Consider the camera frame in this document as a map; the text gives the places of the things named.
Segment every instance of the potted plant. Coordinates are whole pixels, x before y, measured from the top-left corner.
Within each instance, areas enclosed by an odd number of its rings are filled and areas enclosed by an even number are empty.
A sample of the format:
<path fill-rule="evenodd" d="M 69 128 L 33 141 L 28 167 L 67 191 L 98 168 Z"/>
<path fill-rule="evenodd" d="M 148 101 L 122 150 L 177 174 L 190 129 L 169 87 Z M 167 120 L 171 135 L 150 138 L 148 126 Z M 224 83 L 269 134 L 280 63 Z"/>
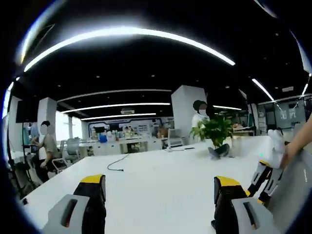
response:
<path fill-rule="evenodd" d="M 197 136 L 201 141 L 211 139 L 214 149 L 210 148 L 210 153 L 220 156 L 220 154 L 229 152 L 229 145 L 223 144 L 223 142 L 227 137 L 233 137 L 233 127 L 229 117 L 220 113 L 215 115 L 212 120 L 199 121 L 197 126 L 192 128 L 191 134 L 193 138 Z"/>

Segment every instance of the blue container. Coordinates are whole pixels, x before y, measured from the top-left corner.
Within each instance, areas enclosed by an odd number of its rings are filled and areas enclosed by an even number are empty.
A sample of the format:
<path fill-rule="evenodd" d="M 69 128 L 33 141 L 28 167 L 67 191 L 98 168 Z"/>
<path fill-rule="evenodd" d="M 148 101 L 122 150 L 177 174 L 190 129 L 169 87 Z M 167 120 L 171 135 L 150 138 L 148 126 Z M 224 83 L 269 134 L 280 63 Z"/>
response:
<path fill-rule="evenodd" d="M 107 142 L 107 137 L 106 137 L 106 135 L 100 134 L 100 135 L 99 135 L 99 141 L 100 141 L 100 143 L 106 143 L 106 142 Z"/>

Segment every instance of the green leaves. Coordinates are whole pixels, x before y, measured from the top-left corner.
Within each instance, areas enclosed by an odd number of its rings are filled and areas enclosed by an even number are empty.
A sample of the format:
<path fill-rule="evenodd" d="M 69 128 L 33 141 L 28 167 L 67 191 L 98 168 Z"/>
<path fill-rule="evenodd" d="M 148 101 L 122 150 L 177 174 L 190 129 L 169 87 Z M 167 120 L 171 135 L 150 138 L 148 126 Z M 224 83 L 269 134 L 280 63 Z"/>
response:
<path fill-rule="evenodd" d="M 233 127 L 231 120 L 219 113 L 210 121 L 206 119 L 199 121 L 197 127 L 192 128 L 191 134 L 193 138 L 199 136 L 201 141 L 210 138 L 214 146 L 218 148 L 227 137 L 233 137 Z"/>

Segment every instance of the wire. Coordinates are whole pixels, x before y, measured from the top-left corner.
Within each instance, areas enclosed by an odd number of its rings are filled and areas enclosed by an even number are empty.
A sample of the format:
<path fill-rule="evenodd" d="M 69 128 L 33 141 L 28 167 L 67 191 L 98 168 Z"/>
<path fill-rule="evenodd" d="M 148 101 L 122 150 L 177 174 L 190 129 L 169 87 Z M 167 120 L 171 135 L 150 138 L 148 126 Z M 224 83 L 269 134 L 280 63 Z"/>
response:
<path fill-rule="evenodd" d="M 125 157 L 123 157 L 123 158 L 121 158 L 121 159 L 119 159 L 119 160 L 117 160 L 117 161 L 112 162 L 111 164 L 109 164 L 109 165 L 107 166 L 107 169 L 110 170 L 110 171 L 123 172 L 123 171 L 124 171 L 123 169 L 110 169 L 109 167 L 110 167 L 111 165 L 117 163 L 117 162 L 120 162 L 120 161 L 124 160 L 127 156 L 129 156 L 129 154 L 127 154 Z"/>

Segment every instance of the ceiling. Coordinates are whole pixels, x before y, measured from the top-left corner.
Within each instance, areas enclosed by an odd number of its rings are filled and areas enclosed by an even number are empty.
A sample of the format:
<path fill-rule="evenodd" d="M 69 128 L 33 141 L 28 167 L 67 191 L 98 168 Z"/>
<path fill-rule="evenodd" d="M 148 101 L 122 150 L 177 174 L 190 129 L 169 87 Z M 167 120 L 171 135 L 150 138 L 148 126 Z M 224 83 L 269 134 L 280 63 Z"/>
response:
<path fill-rule="evenodd" d="M 213 105 L 246 109 L 248 102 L 300 95 L 308 81 L 291 32 L 253 0 L 210 1 L 207 6 L 180 1 L 68 1 L 45 23 L 24 66 L 49 47 L 80 33 L 109 26 L 137 26 L 190 38 L 235 62 L 234 66 L 188 44 L 154 36 L 98 37 L 60 48 L 24 74 L 14 95 L 51 97 L 66 111 L 98 105 L 171 102 L 180 85 L 202 87 Z M 282 89 L 293 86 L 293 90 Z M 153 89 L 162 91 L 138 91 Z M 108 92 L 136 90 L 128 92 Z M 86 96 L 84 94 L 102 92 Z M 308 87 L 306 93 L 312 92 Z M 171 106 L 138 106 L 136 113 L 172 116 Z M 120 114 L 121 107 L 71 112 L 79 118 Z"/>

